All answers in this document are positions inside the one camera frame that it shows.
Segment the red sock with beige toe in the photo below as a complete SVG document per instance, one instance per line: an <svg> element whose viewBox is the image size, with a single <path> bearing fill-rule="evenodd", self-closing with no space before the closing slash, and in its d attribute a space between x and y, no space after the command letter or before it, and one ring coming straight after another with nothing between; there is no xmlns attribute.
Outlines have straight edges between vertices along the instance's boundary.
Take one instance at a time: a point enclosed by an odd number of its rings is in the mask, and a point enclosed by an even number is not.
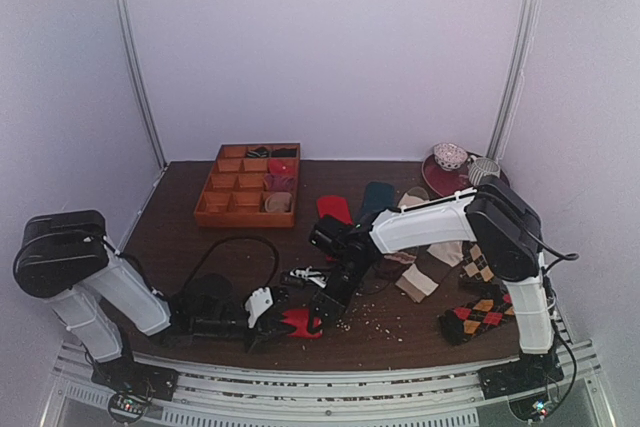
<svg viewBox="0 0 640 427"><path fill-rule="evenodd" d="M295 332L288 337L301 339L318 339L321 336L310 336L306 331L309 310L307 308L288 309L283 312L283 321L293 325Z"/></svg>

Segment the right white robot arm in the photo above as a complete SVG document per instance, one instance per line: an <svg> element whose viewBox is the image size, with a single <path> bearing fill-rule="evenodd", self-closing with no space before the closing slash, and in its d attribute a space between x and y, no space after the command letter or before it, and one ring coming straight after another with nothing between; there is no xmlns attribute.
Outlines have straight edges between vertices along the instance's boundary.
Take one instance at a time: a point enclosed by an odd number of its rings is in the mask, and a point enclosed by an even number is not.
<svg viewBox="0 0 640 427"><path fill-rule="evenodd" d="M370 213L353 225L326 215L309 241L336 264L311 298L300 332L316 334L340 319L365 274L383 256L418 246L474 242L514 307L526 356L514 364L513 380L530 389L550 373L547 354L555 334L541 265L541 221L499 178L488 176L475 188L428 203Z"/></svg>

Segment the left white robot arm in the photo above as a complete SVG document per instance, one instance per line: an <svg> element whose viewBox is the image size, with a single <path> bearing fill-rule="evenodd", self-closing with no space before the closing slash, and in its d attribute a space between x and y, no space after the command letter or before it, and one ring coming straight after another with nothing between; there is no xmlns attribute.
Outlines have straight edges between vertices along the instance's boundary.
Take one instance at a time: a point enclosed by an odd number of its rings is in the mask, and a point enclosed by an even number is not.
<svg viewBox="0 0 640 427"><path fill-rule="evenodd" d="M176 294L163 294L134 256L111 243L96 210L29 219L12 273L23 292L48 304L91 357L105 363L106 376L123 391L137 389L144 371L128 357L125 332L102 311L102 300L162 347L208 338L241 340L252 350L295 331L277 304L283 289L260 287L239 302L224 277L190 274Z"/></svg>

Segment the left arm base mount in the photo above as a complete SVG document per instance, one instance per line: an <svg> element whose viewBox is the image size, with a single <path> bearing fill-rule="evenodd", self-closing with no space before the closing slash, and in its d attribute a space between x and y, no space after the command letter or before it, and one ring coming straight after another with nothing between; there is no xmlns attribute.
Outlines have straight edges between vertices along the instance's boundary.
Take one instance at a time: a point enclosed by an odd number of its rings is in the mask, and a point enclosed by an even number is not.
<svg viewBox="0 0 640 427"><path fill-rule="evenodd" d="M93 383L113 391L107 401L107 413L117 423L141 420L154 400L171 401L179 374L174 369L134 362L124 368L96 364Z"/></svg>

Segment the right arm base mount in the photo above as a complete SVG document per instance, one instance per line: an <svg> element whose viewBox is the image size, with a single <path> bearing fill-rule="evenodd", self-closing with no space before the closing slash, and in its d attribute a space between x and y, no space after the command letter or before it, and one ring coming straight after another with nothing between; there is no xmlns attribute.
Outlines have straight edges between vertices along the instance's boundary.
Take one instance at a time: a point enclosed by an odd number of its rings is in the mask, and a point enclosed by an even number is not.
<svg viewBox="0 0 640 427"><path fill-rule="evenodd" d="M550 385L563 380L564 373L556 353L520 353L515 361L481 368L478 377L485 400L516 396L512 413L533 423L551 414L555 401Z"/></svg>

